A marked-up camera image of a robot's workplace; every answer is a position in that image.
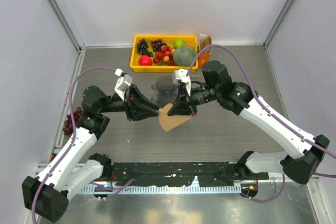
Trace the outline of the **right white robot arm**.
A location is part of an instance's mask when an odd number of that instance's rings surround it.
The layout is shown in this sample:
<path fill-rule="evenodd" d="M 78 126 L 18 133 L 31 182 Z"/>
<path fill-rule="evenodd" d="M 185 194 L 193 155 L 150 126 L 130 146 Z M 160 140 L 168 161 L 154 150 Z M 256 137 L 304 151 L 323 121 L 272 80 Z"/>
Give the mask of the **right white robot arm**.
<path fill-rule="evenodd" d="M 204 82 L 191 87 L 186 69 L 173 72 L 178 93 L 169 116 L 195 115 L 197 106 L 211 101 L 255 124 L 284 149 L 278 153 L 246 152 L 239 160 L 237 172 L 249 179 L 258 173 L 281 173 L 298 184 L 308 183 L 322 162 L 329 139 L 314 136 L 288 121 L 274 110 L 249 85 L 234 82 L 224 64 L 209 61 L 202 67 Z"/>

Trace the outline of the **grey transparent coffee dripper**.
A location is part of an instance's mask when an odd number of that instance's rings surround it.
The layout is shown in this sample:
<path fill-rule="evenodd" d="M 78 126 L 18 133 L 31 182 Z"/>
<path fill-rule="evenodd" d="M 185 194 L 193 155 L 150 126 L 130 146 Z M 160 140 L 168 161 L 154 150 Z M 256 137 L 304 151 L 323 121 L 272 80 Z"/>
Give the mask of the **grey transparent coffee dripper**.
<path fill-rule="evenodd" d="M 152 84 L 151 88 L 166 97 L 172 96 L 177 91 L 177 86 L 173 83 L 171 75 L 160 76 L 155 84 Z"/>

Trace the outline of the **brown paper coffee filter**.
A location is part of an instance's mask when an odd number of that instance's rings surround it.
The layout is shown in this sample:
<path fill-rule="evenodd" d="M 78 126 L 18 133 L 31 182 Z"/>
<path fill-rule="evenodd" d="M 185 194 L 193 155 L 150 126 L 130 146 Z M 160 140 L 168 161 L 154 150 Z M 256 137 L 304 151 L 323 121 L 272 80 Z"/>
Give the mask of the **brown paper coffee filter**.
<path fill-rule="evenodd" d="M 169 116 L 168 111 L 173 107 L 173 104 L 168 103 L 163 108 L 159 109 L 159 123 L 161 128 L 168 132 L 177 126 L 187 122 L 191 116 L 188 115 L 174 115 Z"/>

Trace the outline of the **grey transparent glass server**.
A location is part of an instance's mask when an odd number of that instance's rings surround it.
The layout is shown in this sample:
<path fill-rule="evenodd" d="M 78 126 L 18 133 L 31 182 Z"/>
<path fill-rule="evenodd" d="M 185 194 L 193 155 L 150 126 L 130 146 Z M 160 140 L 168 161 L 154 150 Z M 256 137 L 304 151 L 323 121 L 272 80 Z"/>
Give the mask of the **grey transparent glass server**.
<path fill-rule="evenodd" d="M 155 103 L 160 109 L 164 108 L 167 104 L 173 104 L 176 99 L 176 95 L 168 95 L 158 93 L 151 98 L 151 102 Z"/>

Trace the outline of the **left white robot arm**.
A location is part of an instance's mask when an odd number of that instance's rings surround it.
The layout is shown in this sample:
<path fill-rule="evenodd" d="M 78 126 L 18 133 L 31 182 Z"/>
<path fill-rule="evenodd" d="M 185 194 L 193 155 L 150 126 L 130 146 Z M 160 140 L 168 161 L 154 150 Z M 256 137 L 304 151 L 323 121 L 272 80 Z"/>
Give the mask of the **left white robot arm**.
<path fill-rule="evenodd" d="M 125 112 L 130 121 L 159 114 L 159 107 L 135 84 L 114 95 L 106 95 L 97 86 L 90 86 L 83 92 L 81 105 L 84 112 L 59 154 L 35 178 L 28 176 L 22 183 L 24 205 L 31 210 L 33 218 L 40 215 L 51 222 L 58 221 L 69 202 L 85 186 L 95 179 L 106 181 L 112 176 L 112 161 L 103 154 L 93 154 L 80 169 L 75 169 L 106 130 L 110 120 L 105 112 Z"/>

